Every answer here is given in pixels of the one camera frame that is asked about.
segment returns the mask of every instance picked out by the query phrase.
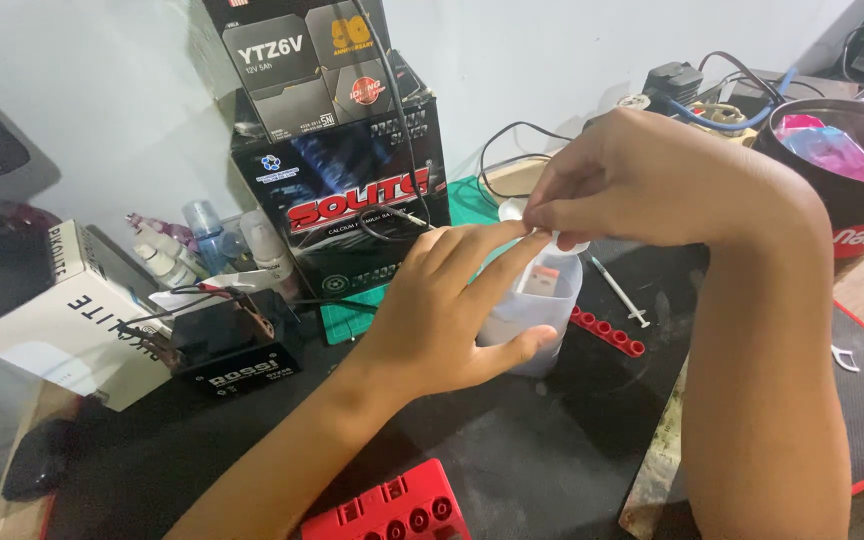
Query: white box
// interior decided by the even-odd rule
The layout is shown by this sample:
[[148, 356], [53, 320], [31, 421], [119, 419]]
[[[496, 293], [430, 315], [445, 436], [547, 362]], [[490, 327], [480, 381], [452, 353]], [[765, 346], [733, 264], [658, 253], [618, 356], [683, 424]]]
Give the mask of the white box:
[[159, 289], [74, 221], [51, 228], [49, 245], [55, 284], [0, 317], [0, 359], [123, 411], [170, 378], [137, 338], [115, 330], [152, 314], [147, 299]]

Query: blue cable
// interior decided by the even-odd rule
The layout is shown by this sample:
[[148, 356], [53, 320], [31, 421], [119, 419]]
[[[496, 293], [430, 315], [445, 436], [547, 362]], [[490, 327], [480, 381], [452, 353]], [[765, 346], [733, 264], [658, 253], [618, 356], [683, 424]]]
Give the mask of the blue cable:
[[[795, 67], [789, 69], [788, 73], [782, 78], [782, 81], [778, 84], [778, 93], [784, 94], [789, 88], [789, 85], [792, 84], [792, 79], [799, 73], [799, 70]], [[692, 122], [702, 126], [702, 128], [708, 128], [711, 130], [719, 131], [719, 132], [738, 132], [741, 130], [745, 130], [748, 128], [754, 128], [759, 125], [762, 120], [767, 118], [772, 111], [776, 107], [776, 104], [772, 101], [769, 101], [769, 104], [762, 109], [762, 112], [757, 114], [756, 116], [742, 122], [741, 124], [720, 124], [718, 122], [713, 122], [707, 118], [699, 116], [695, 112], [692, 112], [689, 108], [684, 106], [683, 104], [674, 101], [668, 100], [669, 105], [672, 106], [672, 109], [676, 111], [679, 115], [688, 118]]]

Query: recycling logo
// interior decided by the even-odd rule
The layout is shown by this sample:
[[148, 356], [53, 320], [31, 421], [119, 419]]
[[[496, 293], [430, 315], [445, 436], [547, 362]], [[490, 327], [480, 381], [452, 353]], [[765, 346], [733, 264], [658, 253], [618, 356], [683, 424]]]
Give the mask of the recycling logo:
[[282, 160], [269, 154], [262, 157], [262, 166], [265, 167], [265, 170], [267, 171], [278, 171], [279, 167], [282, 166]]
[[321, 288], [331, 294], [340, 293], [349, 288], [349, 278], [345, 276], [328, 276], [321, 282]]

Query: white bottle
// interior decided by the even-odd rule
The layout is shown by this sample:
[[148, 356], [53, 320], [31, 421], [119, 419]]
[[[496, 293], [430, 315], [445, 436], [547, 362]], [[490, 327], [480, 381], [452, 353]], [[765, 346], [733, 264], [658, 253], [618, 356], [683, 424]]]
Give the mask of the white bottle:
[[181, 286], [198, 284], [199, 278], [192, 270], [171, 256], [148, 244], [139, 244], [132, 248], [145, 265], [149, 267], [155, 278], [165, 287], [174, 289]]
[[137, 244], [146, 244], [161, 251], [166, 257], [174, 259], [179, 263], [188, 266], [192, 272], [203, 280], [207, 280], [212, 276], [209, 270], [206, 269], [206, 264], [202, 262], [202, 258], [198, 254], [189, 251], [186, 246], [182, 245], [179, 240], [175, 240], [168, 234], [156, 232], [154, 228], [147, 223], [138, 224], [138, 232], [135, 234]]
[[262, 210], [253, 210], [242, 216], [239, 222], [242, 236], [245, 237], [248, 249], [252, 251], [255, 265], [259, 270], [271, 274], [272, 286], [275, 292], [288, 301], [299, 297], [299, 276], [292, 263], [288, 250], [282, 238], [272, 227], [269, 218]]

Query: hand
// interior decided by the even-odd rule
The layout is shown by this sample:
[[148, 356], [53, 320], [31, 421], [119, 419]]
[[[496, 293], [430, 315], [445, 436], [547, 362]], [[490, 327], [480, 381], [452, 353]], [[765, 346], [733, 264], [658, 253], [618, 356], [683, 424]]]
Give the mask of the hand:
[[604, 236], [669, 246], [732, 242], [803, 208], [828, 219], [805, 180], [771, 158], [617, 108], [552, 157], [524, 218], [562, 231], [562, 249]]
[[[556, 330], [540, 325], [505, 345], [476, 347], [486, 316], [552, 236], [527, 236], [521, 221], [442, 227], [415, 242], [389, 285], [371, 328], [342, 362], [403, 402], [481, 385], [530, 360]], [[525, 236], [469, 283], [486, 256]]]

